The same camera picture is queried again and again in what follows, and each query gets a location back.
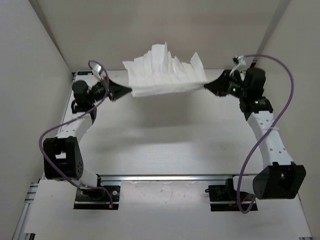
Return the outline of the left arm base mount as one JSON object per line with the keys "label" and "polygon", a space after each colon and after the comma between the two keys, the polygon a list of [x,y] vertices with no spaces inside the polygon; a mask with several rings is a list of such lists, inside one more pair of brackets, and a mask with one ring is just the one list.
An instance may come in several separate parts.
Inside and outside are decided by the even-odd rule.
{"label": "left arm base mount", "polygon": [[98,187],[102,189],[77,189],[73,204],[74,210],[111,210],[119,209],[121,182],[98,177]]}

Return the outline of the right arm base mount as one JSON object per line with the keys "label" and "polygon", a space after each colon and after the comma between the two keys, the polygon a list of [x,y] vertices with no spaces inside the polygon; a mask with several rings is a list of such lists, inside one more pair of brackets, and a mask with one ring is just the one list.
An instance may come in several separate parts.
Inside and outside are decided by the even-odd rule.
{"label": "right arm base mount", "polygon": [[211,212],[239,212],[237,191],[232,178],[211,184],[204,190],[209,196]]}

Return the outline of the front aluminium rail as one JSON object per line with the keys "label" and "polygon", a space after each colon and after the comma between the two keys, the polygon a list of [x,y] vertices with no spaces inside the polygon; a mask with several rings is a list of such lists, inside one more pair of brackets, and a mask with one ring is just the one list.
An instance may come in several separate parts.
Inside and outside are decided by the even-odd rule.
{"label": "front aluminium rail", "polygon": [[232,177],[230,174],[127,174],[100,176],[102,182],[222,181],[222,183]]}

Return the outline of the white skirt cloth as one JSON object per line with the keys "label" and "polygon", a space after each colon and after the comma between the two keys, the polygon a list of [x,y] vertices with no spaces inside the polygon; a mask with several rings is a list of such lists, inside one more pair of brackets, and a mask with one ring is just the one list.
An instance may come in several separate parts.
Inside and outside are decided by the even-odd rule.
{"label": "white skirt cloth", "polygon": [[168,45],[154,44],[143,56],[122,62],[136,98],[196,91],[208,83],[203,63],[194,53],[189,63],[172,56]]}

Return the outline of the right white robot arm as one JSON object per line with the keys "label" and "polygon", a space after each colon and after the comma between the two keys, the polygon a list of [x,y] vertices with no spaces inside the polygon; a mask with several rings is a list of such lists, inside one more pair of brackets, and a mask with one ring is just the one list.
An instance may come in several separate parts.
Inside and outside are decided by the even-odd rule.
{"label": "right white robot arm", "polygon": [[271,102],[263,96],[266,73],[260,68],[248,68],[244,79],[238,71],[224,70],[204,88],[218,97],[227,95],[239,99],[239,108],[257,140],[255,149],[262,156],[262,171],[256,176],[244,175],[244,170],[225,186],[230,200],[242,193],[254,195],[259,200],[294,199],[306,177],[303,165],[297,165],[287,152],[276,129]]}

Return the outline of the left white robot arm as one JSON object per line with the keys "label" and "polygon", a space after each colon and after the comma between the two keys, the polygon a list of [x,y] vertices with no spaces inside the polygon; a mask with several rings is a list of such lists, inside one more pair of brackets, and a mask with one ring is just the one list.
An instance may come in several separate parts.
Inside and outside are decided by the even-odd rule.
{"label": "left white robot arm", "polygon": [[44,157],[44,175],[49,180],[70,181],[77,188],[88,188],[93,200],[100,200],[105,188],[99,176],[85,169],[79,142],[97,117],[97,106],[106,98],[114,102],[132,92],[130,87],[113,81],[99,81],[89,87],[84,80],[72,85],[71,120],[59,125],[60,132],[51,138],[41,138],[40,150]]}

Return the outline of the white front cover board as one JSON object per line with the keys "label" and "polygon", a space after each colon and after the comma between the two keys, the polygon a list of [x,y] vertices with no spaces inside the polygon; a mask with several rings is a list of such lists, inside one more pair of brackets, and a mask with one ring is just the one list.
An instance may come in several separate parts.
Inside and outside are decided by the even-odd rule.
{"label": "white front cover board", "polygon": [[37,240],[298,240],[311,236],[301,202],[212,212],[204,181],[130,182],[117,210],[74,209],[75,188],[42,180],[25,227]]}

